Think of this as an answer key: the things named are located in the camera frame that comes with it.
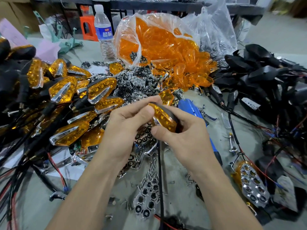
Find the left hand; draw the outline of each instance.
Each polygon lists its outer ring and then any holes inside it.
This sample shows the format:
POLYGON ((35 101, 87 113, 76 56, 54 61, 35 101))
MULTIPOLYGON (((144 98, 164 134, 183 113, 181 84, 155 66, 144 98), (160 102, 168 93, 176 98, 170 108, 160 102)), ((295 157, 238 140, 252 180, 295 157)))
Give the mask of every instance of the left hand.
POLYGON ((99 152, 112 159, 118 171, 128 161, 138 129, 154 116, 154 109, 148 106, 150 102, 162 104, 159 95, 151 96, 115 109, 110 114, 99 152))

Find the blue electric screwdriver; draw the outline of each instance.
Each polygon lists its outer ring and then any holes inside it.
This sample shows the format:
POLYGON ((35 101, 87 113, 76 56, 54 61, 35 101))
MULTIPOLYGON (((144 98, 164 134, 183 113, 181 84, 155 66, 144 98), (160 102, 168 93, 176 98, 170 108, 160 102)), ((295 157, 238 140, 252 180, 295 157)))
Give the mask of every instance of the blue electric screwdriver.
MULTIPOLYGON (((179 102, 178 102, 178 108, 179 109, 181 109, 185 112, 188 112, 191 115, 194 115, 196 117, 199 117, 199 118, 202 118, 203 120, 205 120, 203 118, 203 116, 201 115, 201 112, 199 111, 199 109, 194 105, 194 103, 190 99, 185 99, 182 96, 182 90, 181 89, 175 90, 173 92, 173 94, 179 99, 179 102)), ((222 166, 223 162, 222 162, 221 155, 220 155, 219 151, 216 149, 216 147, 214 146, 211 138, 210 138, 210 142, 211 142, 211 146, 213 148, 214 155, 217 158, 220 165, 222 166)))

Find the hand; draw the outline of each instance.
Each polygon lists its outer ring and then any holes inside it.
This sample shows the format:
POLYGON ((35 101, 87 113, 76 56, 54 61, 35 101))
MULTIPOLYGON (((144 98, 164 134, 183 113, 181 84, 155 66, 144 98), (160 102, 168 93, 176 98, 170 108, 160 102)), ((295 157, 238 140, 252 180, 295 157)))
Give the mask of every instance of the hand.
POLYGON ((128 161, 138 129, 154 116, 154 109, 148 106, 150 102, 162 104, 159 95, 151 96, 115 109, 110 114, 99 149, 113 159, 118 171, 128 161))
POLYGON ((205 121, 179 108, 164 107, 181 121, 183 132, 172 133, 162 126, 155 126, 151 129, 151 134, 169 144, 179 162, 191 175, 197 175, 205 167, 220 166, 213 153, 205 121))

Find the plastic bottle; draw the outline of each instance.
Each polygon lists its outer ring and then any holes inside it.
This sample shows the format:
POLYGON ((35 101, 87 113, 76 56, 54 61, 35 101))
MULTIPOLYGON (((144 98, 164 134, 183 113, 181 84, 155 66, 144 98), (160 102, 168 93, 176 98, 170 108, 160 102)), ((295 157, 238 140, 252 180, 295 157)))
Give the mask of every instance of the plastic bottle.
POLYGON ((102 5, 94 5, 94 8, 96 11, 94 26, 98 41, 100 42, 102 60, 104 62, 114 60, 115 54, 111 23, 104 14, 102 5))

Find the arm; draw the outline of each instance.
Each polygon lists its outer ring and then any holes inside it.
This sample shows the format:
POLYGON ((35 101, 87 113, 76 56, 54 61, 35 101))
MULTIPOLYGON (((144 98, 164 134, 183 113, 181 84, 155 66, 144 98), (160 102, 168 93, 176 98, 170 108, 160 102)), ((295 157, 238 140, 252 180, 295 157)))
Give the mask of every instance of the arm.
POLYGON ((128 161, 137 130, 154 116, 149 102, 162 104, 160 96, 152 96, 112 111, 97 153, 46 230, 102 229, 111 189, 128 161))
POLYGON ((262 226, 232 187, 218 163, 210 143, 205 122, 178 108, 165 106, 182 122, 182 133, 153 127, 154 137, 167 142, 180 163, 189 170, 202 192, 214 229, 261 230, 262 226))

